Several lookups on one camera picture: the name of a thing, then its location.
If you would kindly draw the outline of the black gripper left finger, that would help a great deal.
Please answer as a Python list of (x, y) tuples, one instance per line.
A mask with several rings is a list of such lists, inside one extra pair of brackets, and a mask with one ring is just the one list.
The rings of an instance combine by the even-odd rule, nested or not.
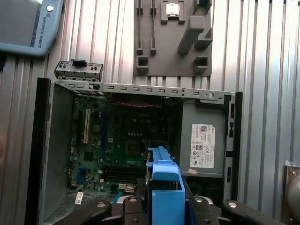
[(145, 225), (145, 179), (137, 180), (136, 195), (120, 197), (117, 202), (84, 198), (81, 206), (59, 219), (57, 225)]

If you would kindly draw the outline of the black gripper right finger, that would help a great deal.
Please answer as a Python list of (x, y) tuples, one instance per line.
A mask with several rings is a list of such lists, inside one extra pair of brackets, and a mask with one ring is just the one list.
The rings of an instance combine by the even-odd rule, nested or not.
[(282, 225), (283, 223), (234, 200), (215, 206), (202, 196), (189, 199), (191, 225)]

